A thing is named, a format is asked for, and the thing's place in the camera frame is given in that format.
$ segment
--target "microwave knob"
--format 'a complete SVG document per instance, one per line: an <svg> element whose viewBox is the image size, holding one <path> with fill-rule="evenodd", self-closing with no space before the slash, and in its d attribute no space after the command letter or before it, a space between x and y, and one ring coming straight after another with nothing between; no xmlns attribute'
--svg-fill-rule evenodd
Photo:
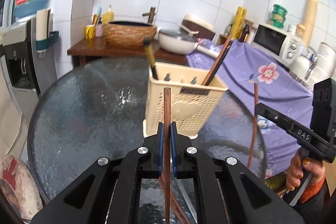
<svg viewBox="0 0 336 224"><path fill-rule="evenodd" d="M295 43L292 43L292 44L290 45L290 48L291 48L292 50L295 50L296 47L297 47L297 45L296 45Z"/></svg>
<svg viewBox="0 0 336 224"><path fill-rule="evenodd" d="M287 58L288 59L292 59L293 58L293 53L292 52L288 52L287 53Z"/></svg>

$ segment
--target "heart emblem on basket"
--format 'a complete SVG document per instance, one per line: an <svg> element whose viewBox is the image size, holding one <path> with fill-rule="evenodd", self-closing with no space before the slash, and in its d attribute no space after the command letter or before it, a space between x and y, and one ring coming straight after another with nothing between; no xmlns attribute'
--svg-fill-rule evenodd
<svg viewBox="0 0 336 224"><path fill-rule="evenodd" d="M188 103L185 101L179 101L171 106L171 114L178 121L187 119L198 113L200 110L201 106L194 102Z"/></svg>

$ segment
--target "finger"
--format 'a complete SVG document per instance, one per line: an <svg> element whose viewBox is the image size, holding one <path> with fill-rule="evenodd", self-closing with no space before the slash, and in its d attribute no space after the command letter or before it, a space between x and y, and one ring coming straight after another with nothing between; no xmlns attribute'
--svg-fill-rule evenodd
<svg viewBox="0 0 336 224"><path fill-rule="evenodd" d="M296 167L300 167L301 166L301 156L300 156L300 149L298 149L294 155L294 157L291 160L291 165L294 165Z"/></svg>
<svg viewBox="0 0 336 224"><path fill-rule="evenodd" d="M314 160L311 158L304 158L302 164L307 171L312 172L314 175L311 183L317 183L323 178L325 173L325 167L322 161Z"/></svg>
<svg viewBox="0 0 336 224"><path fill-rule="evenodd" d="M294 187L299 187L300 186L300 180L298 178L294 177L291 173L287 174L287 180Z"/></svg>
<svg viewBox="0 0 336 224"><path fill-rule="evenodd" d="M297 179L302 179L303 178L303 171L301 168L298 168L294 165L291 165L288 169L288 172L295 178Z"/></svg>
<svg viewBox="0 0 336 224"><path fill-rule="evenodd" d="M295 186L286 178L286 188L290 191L294 191Z"/></svg>

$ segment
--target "glass tabletop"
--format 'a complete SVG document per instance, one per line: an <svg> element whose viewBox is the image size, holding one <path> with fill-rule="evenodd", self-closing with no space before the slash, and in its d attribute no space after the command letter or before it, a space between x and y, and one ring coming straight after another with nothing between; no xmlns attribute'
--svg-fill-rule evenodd
<svg viewBox="0 0 336 224"><path fill-rule="evenodd" d="M116 160L142 146L148 64L145 58L105 58L75 68L40 99L28 132L33 178L52 200L100 157ZM234 156L247 164L252 116L228 90L201 128L195 147L211 157ZM251 170L266 168L265 147L258 131ZM190 223L195 208L192 180L171 187ZM143 180L138 223L164 223L164 195L157 180ZM171 222L178 223L171 212Z"/></svg>

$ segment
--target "person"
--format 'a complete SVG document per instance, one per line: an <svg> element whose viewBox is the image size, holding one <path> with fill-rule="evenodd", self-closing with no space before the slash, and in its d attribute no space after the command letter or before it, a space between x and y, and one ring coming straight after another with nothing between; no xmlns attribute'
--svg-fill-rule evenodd
<svg viewBox="0 0 336 224"><path fill-rule="evenodd" d="M301 159L299 149L287 170L286 187L290 191L300 186L300 179L303 177L301 164L307 171L312 172L313 177L293 208L303 217L305 224L315 224L323 208L326 191L324 187L326 169L321 161L311 158Z"/></svg>

